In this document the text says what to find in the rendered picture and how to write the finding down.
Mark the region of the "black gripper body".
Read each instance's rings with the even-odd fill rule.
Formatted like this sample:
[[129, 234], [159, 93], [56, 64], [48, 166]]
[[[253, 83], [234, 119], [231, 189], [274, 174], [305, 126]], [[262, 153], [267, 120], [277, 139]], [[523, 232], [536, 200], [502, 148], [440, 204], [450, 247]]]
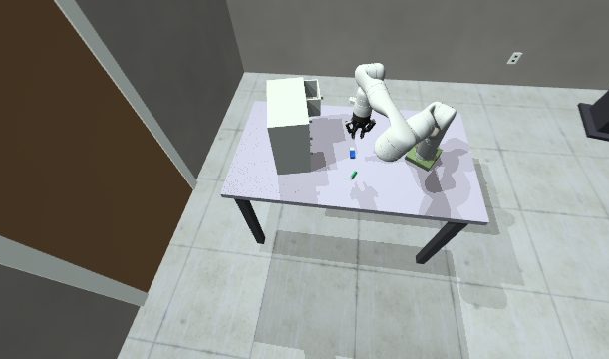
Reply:
[[[366, 122], [366, 126], [367, 126], [367, 125], [368, 125], [368, 124], [371, 122], [370, 118], [371, 118], [371, 115], [370, 115], [370, 116], [368, 116], [368, 117], [358, 117], [357, 115], [355, 115], [355, 114], [354, 114], [354, 111], [353, 111], [353, 117], [352, 117], [352, 119], [351, 119], [351, 120], [352, 120], [352, 121], [351, 121], [351, 124], [352, 124], [354, 127], [356, 127], [356, 124], [360, 122], [360, 123], [359, 123], [359, 124], [360, 124], [360, 126], [359, 126], [358, 128], [363, 128], [363, 123], [365, 123], [366, 121], [368, 121], [368, 122]], [[357, 121], [359, 121], [359, 122], [357, 122]]]

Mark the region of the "grey chest of drawers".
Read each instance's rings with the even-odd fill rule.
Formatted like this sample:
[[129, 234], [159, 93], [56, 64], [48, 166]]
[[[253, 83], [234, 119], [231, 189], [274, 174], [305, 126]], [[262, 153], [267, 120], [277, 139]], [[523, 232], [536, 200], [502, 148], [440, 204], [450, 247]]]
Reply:
[[278, 175], [311, 172], [303, 77], [267, 81], [267, 130]]

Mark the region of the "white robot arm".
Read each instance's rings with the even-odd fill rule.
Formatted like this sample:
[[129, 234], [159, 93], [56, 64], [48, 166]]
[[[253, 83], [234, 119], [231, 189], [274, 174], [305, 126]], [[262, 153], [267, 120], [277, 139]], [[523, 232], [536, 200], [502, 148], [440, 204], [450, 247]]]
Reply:
[[390, 127], [375, 142], [376, 155], [385, 162], [394, 162], [417, 145], [416, 157], [422, 161], [432, 160], [456, 116], [456, 109], [433, 102], [405, 120], [383, 82], [385, 73], [385, 67], [380, 63], [360, 65], [355, 71], [360, 88], [357, 97], [349, 99], [358, 117], [368, 117], [374, 110], [390, 121]]

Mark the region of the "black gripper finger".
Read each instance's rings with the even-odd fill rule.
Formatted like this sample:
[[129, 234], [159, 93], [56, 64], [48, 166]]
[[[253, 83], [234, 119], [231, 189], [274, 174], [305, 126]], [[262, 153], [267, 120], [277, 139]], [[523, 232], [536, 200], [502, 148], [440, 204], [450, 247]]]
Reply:
[[366, 132], [369, 132], [373, 126], [376, 125], [375, 119], [371, 120], [369, 125], [366, 127], [366, 123], [363, 123], [363, 128], [361, 130], [360, 138], [362, 139]]
[[[351, 121], [352, 121], [352, 120], [351, 120]], [[356, 124], [356, 127], [354, 127], [354, 126], [353, 126], [353, 128], [351, 129], [351, 128], [350, 128], [350, 126], [351, 126], [351, 121], [349, 121], [349, 122], [348, 122], [348, 121], [345, 121], [345, 125], [346, 125], [346, 128], [347, 128], [347, 130], [348, 130], [349, 134], [351, 134], [351, 133], [352, 133], [352, 134], [351, 134], [352, 139], [353, 139], [353, 140], [355, 140], [355, 135], [356, 135], [355, 133], [356, 133], [356, 131], [358, 130], [358, 127], [360, 126], [360, 124], [359, 124], [359, 123], [357, 123], [357, 124]], [[349, 129], [349, 128], [350, 128], [350, 129]]]

